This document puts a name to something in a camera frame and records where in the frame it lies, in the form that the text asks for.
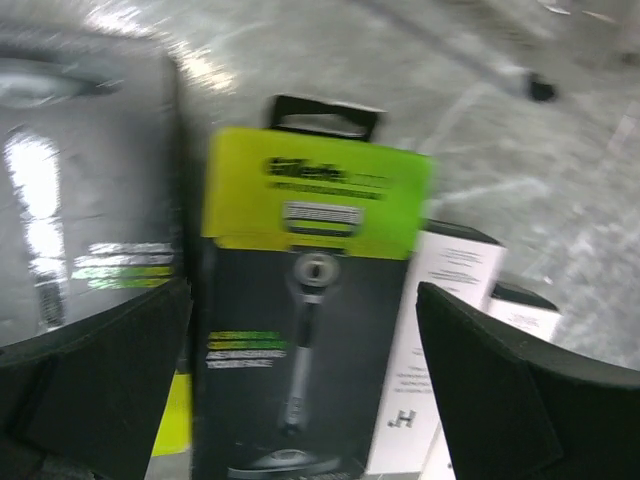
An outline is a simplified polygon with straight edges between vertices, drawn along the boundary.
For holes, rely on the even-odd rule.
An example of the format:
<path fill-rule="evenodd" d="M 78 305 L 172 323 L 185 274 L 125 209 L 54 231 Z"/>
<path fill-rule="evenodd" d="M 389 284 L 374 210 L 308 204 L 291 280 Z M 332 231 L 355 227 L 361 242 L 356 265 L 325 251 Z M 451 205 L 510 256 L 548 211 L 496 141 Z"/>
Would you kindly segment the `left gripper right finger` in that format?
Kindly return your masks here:
<path fill-rule="evenodd" d="M 636 479 L 639 373 L 448 301 L 433 389 L 459 479 Z"/>

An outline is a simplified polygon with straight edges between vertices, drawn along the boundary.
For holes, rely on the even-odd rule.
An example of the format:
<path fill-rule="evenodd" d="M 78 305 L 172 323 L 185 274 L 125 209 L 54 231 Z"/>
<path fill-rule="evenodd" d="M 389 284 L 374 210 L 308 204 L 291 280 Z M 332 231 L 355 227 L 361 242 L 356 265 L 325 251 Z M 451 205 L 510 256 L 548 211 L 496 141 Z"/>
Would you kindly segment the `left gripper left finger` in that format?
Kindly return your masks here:
<path fill-rule="evenodd" d="M 1 476 L 35 479 L 58 457 L 141 479 L 191 312 L 184 279 L 1 350 Z"/>

